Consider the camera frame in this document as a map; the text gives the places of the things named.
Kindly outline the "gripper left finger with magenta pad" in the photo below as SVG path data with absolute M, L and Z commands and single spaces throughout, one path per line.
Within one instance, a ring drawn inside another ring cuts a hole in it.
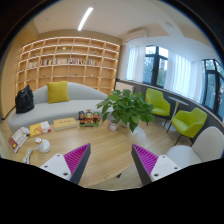
M 55 154 L 41 166 L 41 169 L 72 183 L 79 184 L 90 154 L 90 144 L 85 144 L 65 155 Z

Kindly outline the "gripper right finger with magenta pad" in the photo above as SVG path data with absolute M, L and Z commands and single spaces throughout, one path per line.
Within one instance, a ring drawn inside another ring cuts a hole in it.
M 168 156 L 157 156 L 136 144 L 132 145 L 131 154 L 143 185 L 148 185 L 180 170 L 180 167 Z

